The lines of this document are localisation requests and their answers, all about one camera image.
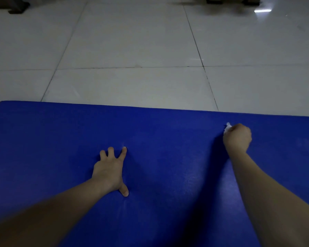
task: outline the tile floor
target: tile floor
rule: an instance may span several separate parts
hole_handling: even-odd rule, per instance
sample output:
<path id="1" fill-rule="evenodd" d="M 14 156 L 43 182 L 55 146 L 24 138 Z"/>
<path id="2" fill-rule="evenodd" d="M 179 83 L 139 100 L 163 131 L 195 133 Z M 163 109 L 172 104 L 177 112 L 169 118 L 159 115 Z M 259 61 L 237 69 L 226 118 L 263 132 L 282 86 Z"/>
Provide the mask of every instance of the tile floor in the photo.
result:
<path id="1" fill-rule="evenodd" d="M 309 116 L 309 0 L 25 1 L 0 10 L 0 101 Z"/>

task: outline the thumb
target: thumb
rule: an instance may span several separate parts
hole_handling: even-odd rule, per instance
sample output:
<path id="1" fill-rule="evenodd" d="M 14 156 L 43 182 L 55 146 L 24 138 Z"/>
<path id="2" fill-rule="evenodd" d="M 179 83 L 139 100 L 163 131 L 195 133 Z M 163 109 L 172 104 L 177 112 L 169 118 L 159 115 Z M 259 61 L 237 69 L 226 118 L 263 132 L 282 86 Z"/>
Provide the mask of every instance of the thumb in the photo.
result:
<path id="1" fill-rule="evenodd" d="M 129 191 L 128 191 L 127 186 L 126 186 L 124 183 L 123 183 L 123 185 L 119 188 L 119 191 L 121 192 L 121 194 L 122 194 L 124 197 L 128 197 Z"/>

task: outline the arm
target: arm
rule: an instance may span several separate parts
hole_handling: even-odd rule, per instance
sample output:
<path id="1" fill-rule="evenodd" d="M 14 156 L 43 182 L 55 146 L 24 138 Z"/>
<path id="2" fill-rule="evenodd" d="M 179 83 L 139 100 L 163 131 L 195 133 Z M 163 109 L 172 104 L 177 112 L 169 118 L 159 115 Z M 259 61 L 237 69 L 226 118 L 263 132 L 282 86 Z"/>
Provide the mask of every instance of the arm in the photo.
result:
<path id="1" fill-rule="evenodd" d="M 102 150 L 91 179 L 1 223 L 0 247 L 55 246 L 104 195 L 119 190 L 127 197 L 122 179 L 126 152 L 124 147 L 116 159 L 112 147 L 108 156 Z"/>
<path id="2" fill-rule="evenodd" d="M 309 246 L 309 205 L 248 156 L 251 131 L 237 124 L 223 136 L 247 214 L 262 246 Z"/>

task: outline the blue vinyl cushion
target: blue vinyl cushion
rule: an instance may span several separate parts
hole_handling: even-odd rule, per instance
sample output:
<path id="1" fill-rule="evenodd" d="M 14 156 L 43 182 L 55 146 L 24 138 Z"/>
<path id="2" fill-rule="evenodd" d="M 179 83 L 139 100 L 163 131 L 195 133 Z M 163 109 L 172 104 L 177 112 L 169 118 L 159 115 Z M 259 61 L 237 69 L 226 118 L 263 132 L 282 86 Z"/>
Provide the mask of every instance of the blue vinyl cushion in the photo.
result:
<path id="1" fill-rule="evenodd" d="M 309 117 L 0 102 L 0 219 L 91 177 L 126 146 L 129 197 L 101 199 L 61 246 L 259 246 L 222 143 L 251 128 L 248 153 L 309 203 Z"/>

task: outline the white tissue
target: white tissue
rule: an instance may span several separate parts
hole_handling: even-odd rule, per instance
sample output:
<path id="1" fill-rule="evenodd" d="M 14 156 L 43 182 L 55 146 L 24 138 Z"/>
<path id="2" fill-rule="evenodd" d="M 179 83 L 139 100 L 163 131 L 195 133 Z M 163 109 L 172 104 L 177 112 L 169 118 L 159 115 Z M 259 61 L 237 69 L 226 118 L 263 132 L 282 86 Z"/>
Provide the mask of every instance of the white tissue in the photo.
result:
<path id="1" fill-rule="evenodd" d="M 232 125 L 230 125 L 230 123 L 228 122 L 226 128 L 224 129 L 223 134 L 225 134 L 231 127 Z"/>

